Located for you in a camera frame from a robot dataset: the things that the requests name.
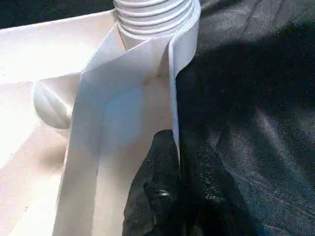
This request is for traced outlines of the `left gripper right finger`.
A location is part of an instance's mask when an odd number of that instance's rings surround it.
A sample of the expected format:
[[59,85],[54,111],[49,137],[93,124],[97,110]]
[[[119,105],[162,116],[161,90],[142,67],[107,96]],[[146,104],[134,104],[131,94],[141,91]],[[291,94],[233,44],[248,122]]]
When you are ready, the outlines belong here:
[[181,144],[186,235],[256,236],[255,220],[220,157],[207,145]]

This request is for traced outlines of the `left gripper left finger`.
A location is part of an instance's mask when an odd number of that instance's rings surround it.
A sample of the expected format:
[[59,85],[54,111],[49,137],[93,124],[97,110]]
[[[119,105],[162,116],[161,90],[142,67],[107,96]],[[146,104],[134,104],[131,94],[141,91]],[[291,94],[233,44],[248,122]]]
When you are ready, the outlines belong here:
[[161,130],[129,189],[124,236],[180,236],[183,208],[177,147],[173,132]]

